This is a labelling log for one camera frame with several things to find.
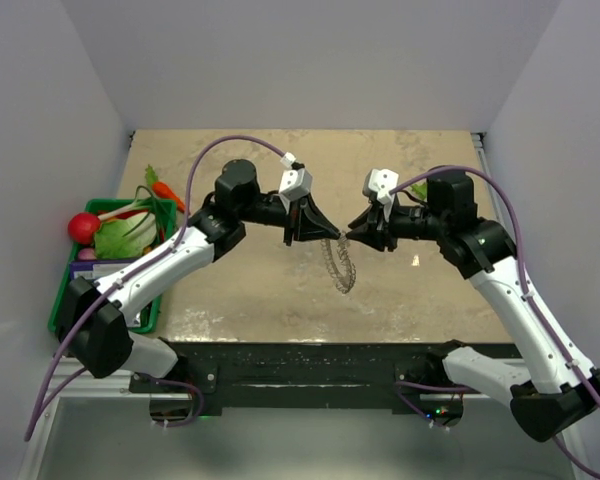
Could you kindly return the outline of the metal disc with keyrings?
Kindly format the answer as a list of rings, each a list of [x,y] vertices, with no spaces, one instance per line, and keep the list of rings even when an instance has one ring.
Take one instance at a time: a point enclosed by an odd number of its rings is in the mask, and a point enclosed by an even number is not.
[[[321,253],[335,288],[348,294],[356,283],[356,267],[349,254],[349,241],[341,235],[337,240],[321,240]]]

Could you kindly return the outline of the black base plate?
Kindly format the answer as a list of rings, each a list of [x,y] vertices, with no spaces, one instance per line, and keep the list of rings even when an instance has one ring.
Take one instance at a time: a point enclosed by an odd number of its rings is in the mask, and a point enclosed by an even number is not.
[[[207,416],[229,408],[374,409],[422,412],[450,427],[465,395],[436,366],[439,344],[183,343],[166,384],[132,374],[133,394],[151,394],[156,420],[180,420],[196,406]]]

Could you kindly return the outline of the purple box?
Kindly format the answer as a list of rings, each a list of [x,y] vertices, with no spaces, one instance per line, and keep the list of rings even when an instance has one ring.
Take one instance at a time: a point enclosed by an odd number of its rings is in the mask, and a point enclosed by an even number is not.
[[[69,280],[78,277],[93,281],[123,269],[131,263],[129,259],[72,261],[69,263]]]

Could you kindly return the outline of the white toy vegetable green leaves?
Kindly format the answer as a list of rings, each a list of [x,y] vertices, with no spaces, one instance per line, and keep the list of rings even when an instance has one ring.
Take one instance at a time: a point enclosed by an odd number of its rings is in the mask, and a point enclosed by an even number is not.
[[[411,190],[421,200],[425,200],[427,198],[427,184],[426,183],[413,184],[411,186]]]

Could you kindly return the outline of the pink toy onion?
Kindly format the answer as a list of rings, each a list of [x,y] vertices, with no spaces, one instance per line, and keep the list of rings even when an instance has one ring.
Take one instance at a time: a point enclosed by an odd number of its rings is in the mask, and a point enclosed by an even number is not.
[[[78,261],[95,261],[97,259],[95,249],[91,247],[80,249],[76,259]]]

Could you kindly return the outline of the white silver packet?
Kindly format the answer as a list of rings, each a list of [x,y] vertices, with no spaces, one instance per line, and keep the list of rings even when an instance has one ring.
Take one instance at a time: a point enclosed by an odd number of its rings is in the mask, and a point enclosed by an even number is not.
[[[156,318],[152,306],[148,305],[127,322],[127,328],[141,334],[151,333],[155,330]]]

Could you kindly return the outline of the orange toy carrot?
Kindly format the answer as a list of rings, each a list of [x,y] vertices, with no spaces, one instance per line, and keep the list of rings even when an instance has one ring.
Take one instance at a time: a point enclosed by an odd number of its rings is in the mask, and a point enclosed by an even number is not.
[[[171,189],[169,185],[160,180],[151,165],[145,168],[145,182],[147,187],[159,198],[171,200],[176,204],[177,210],[185,212],[185,204],[182,199]]]

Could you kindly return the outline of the aluminium rail frame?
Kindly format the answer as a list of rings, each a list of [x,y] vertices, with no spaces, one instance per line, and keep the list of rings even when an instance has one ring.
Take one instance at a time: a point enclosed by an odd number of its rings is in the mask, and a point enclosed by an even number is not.
[[[64,359],[43,394],[26,443],[19,479],[175,479],[186,456],[192,423],[167,427],[150,418],[152,400],[175,403],[182,394],[130,391],[122,370],[95,379]]]

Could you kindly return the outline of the red toy radish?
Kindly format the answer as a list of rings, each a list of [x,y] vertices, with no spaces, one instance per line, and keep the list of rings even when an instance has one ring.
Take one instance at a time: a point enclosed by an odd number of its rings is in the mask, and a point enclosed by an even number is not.
[[[67,232],[72,241],[79,245],[91,245],[94,235],[101,227],[101,220],[95,214],[80,212],[67,225]]]

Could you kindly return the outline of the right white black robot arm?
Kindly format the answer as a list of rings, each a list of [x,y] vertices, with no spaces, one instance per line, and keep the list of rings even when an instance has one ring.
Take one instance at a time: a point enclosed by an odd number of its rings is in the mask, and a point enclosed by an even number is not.
[[[403,206],[397,173],[373,169],[363,194],[370,206],[349,225],[347,238],[380,252],[400,239],[431,240],[443,258],[492,307],[525,362],[511,367],[449,341],[433,350],[425,369],[439,393],[458,387],[507,407],[532,439],[546,442],[592,413],[600,400],[600,368],[559,325],[528,279],[520,239],[479,216],[474,183],[465,168],[444,166],[424,175],[427,196]]]

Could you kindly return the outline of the toy bok choy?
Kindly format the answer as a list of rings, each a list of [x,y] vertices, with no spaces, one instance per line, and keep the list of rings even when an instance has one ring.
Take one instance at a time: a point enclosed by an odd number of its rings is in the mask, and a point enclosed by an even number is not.
[[[105,215],[93,236],[98,260],[138,258],[146,253],[164,228],[168,211],[147,186],[137,186],[133,201]]]

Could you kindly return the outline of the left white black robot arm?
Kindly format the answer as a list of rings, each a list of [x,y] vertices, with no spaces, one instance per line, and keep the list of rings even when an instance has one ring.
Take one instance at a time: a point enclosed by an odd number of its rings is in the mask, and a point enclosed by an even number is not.
[[[255,165],[228,162],[209,200],[186,228],[122,269],[89,281],[72,280],[56,322],[62,351],[95,378],[126,369],[151,376],[165,392],[180,390],[187,368],[165,341],[130,331],[129,319],[187,275],[218,261],[246,236],[249,223],[280,227],[286,245],[336,240],[340,233],[311,195],[312,176],[287,163],[277,191],[260,190]]]

